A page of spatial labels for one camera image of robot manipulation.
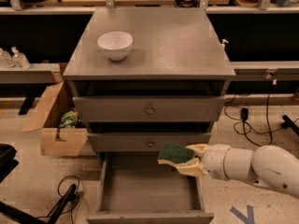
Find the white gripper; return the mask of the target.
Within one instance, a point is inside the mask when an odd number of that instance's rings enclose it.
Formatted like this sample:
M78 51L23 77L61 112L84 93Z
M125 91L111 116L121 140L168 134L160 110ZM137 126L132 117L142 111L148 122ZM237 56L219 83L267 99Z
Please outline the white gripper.
M214 146L208 144L188 145L187 149L193 151L195 159L179 164L177 170L182 175L200 177L206 174L206 169L212 178L228 181L224 160L230 148L228 145L219 144Z

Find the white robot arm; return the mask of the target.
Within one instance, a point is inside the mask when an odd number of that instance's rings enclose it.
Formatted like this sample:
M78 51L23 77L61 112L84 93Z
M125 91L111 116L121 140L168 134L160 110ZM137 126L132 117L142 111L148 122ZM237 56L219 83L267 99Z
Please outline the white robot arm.
M249 150L217 144L192 145L188 150L193 151L193 157L177 166L183 175L210 175L299 198L299 160L281 147Z

